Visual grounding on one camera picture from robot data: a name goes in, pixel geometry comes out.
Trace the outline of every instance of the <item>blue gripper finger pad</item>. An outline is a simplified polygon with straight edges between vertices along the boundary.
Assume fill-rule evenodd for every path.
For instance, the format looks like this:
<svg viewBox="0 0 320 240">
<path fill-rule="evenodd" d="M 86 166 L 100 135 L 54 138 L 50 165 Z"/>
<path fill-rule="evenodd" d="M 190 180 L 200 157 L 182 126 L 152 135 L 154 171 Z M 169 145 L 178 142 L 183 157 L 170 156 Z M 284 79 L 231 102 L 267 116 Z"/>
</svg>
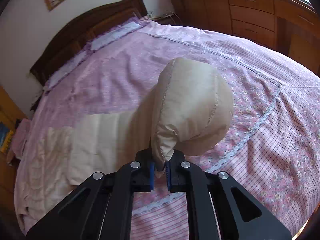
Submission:
<svg viewBox="0 0 320 240">
<path fill-rule="evenodd" d="M 165 175 L 167 177 L 167 188 L 168 188 L 168 191 L 170 191 L 171 190 L 171 174 L 170 174 L 169 162 L 165 162 Z"/>
<path fill-rule="evenodd" d="M 152 162 L 150 164 L 150 189 L 153 190 L 153 186 L 154 186 L 154 174 L 155 174 L 155 165 Z"/>
</svg>

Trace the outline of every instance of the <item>pink bedspread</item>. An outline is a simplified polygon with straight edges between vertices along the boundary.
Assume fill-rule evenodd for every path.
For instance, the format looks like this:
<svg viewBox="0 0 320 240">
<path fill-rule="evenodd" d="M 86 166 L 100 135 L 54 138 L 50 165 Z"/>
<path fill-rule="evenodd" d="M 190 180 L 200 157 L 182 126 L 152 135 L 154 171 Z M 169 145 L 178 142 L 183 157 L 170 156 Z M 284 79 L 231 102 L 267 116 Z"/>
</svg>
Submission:
<svg viewBox="0 0 320 240">
<path fill-rule="evenodd" d="M 226 137 L 188 159 L 208 172 L 229 172 L 294 235 L 320 201 L 320 79 L 246 39 L 155 22 L 91 55 L 42 98 L 18 170 L 16 202 L 49 127 L 137 107 L 175 57 L 212 64 L 234 94 Z M 168 193 L 165 178 L 151 194 L 135 195 L 131 239 L 188 239 L 185 195 Z"/>
</svg>

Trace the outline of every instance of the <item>bed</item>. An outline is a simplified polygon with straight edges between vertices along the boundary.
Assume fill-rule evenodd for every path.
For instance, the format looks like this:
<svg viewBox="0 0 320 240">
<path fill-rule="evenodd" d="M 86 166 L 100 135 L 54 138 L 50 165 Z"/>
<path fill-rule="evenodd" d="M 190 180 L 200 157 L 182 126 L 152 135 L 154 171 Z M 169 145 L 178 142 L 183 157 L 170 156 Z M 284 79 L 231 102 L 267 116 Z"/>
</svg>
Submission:
<svg viewBox="0 0 320 240">
<path fill-rule="evenodd" d="M 76 187 L 65 175 L 76 122 L 136 108 L 166 64 L 185 57 L 217 68 L 234 95 L 225 138 L 188 160 L 230 173 L 294 236 L 320 201 L 320 79 L 246 39 L 159 25 L 146 14 L 142 0 L 90 10 L 69 22 L 31 68 L 44 93 L 15 184 L 21 229 L 27 233 Z M 151 194 L 135 194 L 131 239 L 188 239 L 185 194 L 169 194 L 165 177 Z"/>
</svg>

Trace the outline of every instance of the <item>white wall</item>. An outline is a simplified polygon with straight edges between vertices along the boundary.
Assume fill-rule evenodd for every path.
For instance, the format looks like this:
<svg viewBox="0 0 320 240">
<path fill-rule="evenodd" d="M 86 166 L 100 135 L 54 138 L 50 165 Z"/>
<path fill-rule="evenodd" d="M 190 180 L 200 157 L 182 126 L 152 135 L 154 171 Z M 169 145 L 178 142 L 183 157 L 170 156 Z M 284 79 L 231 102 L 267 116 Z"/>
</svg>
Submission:
<svg viewBox="0 0 320 240">
<path fill-rule="evenodd" d="M 0 84 L 29 117 L 41 85 L 29 70 L 54 35 L 70 20 L 120 0 L 65 0 L 51 12 L 44 0 L 10 0 L 0 16 Z M 143 0 L 149 12 L 172 11 L 170 0 Z"/>
</svg>

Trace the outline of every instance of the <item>wooden headboard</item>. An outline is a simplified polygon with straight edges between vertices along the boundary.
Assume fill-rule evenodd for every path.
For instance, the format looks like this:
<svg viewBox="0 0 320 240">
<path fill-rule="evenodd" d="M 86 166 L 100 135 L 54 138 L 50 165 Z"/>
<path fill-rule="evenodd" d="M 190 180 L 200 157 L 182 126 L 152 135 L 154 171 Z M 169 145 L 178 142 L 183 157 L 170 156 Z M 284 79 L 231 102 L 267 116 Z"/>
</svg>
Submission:
<svg viewBox="0 0 320 240">
<path fill-rule="evenodd" d="M 30 72 L 44 86 L 49 77 L 98 35 L 129 18 L 146 16 L 142 0 L 122 0 L 94 8 L 66 24 L 50 41 Z"/>
</svg>

